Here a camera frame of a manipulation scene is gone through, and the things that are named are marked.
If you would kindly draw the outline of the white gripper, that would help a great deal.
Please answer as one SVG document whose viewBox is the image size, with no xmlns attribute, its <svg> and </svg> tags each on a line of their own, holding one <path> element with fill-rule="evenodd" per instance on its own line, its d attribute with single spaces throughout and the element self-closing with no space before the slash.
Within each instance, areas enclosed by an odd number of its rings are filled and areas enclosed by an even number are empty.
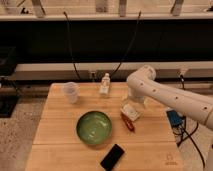
<svg viewBox="0 0 213 171">
<path fill-rule="evenodd" d="M 124 97 L 122 99 L 121 112 L 128 117 L 131 121 L 136 121 L 140 118 L 141 112 L 136 109 L 134 103 L 145 106 L 144 99 L 132 99 L 129 97 Z"/>
</svg>

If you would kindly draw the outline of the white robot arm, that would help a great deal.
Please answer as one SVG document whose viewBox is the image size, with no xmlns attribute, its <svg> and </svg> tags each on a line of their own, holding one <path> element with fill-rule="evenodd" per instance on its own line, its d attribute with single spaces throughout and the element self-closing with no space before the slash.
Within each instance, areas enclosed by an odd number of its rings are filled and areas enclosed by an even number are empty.
<svg viewBox="0 0 213 171">
<path fill-rule="evenodd" d="M 149 65 L 131 73 L 126 79 L 129 98 L 151 97 L 213 130 L 213 98 L 157 83 L 155 78 L 156 71 Z"/>
</svg>

